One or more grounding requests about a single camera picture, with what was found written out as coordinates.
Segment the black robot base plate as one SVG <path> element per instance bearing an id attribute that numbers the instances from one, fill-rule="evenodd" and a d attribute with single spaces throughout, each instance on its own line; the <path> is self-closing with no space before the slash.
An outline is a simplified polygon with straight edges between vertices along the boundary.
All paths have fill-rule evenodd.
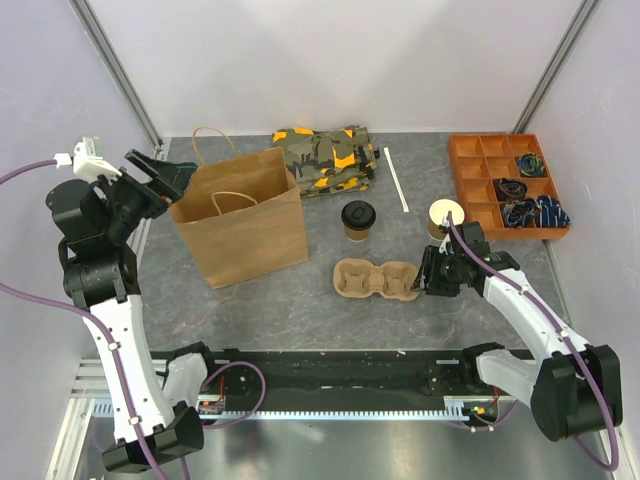
<path id="1" fill-rule="evenodd" d="M 473 378 L 460 350 L 185 350 L 225 369 L 201 390 L 221 395 L 223 411 L 427 410 L 452 400 L 466 414 L 509 397 Z"/>

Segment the cardboard cup carrier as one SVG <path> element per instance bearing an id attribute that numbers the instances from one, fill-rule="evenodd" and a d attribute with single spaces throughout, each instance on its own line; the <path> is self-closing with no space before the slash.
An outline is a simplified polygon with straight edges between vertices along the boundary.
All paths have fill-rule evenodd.
<path id="1" fill-rule="evenodd" d="M 333 285 L 346 298 L 364 299 L 378 294 L 385 299 L 413 301 L 418 267 L 409 262 L 388 261 L 376 266 L 365 259 L 345 258 L 336 263 Z"/>

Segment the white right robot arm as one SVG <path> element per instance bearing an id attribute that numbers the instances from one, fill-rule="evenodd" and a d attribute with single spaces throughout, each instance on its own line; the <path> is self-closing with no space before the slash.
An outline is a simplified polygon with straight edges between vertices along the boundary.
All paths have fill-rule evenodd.
<path id="1" fill-rule="evenodd" d="M 414 287 L 455 297 L 476 291 L 509 322 L 531 357 L 523 360 L 498 343 L 463 350 L 458 381 L 477 394 L 496 387 L 526 405 L 543 433 L 558 441 L 623 420 L 620 360 L 607 345 L 594 346 L 566 324 L 535 291 L 506 251 L 494 252 L 477 222 L 456 225 L 444 241 L 425 248 Z"/>

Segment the black plastic cup lid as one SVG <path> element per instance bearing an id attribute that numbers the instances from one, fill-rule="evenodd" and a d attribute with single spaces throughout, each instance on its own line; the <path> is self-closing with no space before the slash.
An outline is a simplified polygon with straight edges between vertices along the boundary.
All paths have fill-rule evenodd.
<path id="1" fill-rule="evenodd" d="M 341 220 L 343 225 L 351 230 L 368 230 L 375 224 L 376 211 L 374 207 L 366 201 L 350 201 L 342 208 Z"/>

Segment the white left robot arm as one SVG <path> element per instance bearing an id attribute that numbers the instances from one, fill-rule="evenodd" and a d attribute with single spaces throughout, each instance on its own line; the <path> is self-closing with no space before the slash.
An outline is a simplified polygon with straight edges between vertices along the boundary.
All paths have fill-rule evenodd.
<path id="1" fill-rule="evenodd" d="M 169 355 L 157 374 L 143 325 L 138 259 L 128 240 L 139 224 L 179 201 L 198 167 L 167 163 L 136 149 L 126 159 L 147 175 L 140 182 L 107 162 L 96 138 L 55 157 L 75 179 L 49 192 L 46 204 L 63 238 L 63 288 L 96 344 L 114 410 L 114 443 L 102 459 L 109 472 L 164 475 L 161 465 L 201 450 L 199 393 L 219 382 L 219 369 L 198 342 Z"/>

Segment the brown paper bag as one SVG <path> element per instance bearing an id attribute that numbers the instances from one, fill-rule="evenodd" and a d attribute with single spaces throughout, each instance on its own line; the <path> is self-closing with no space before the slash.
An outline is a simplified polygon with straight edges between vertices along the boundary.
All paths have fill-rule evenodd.
<path id="1" fill-rule="evenodd" d="M 200 166 L 171 218 L 204 280 L 219 289 L 309 258 L 300 188 L 272 147 Z"/>

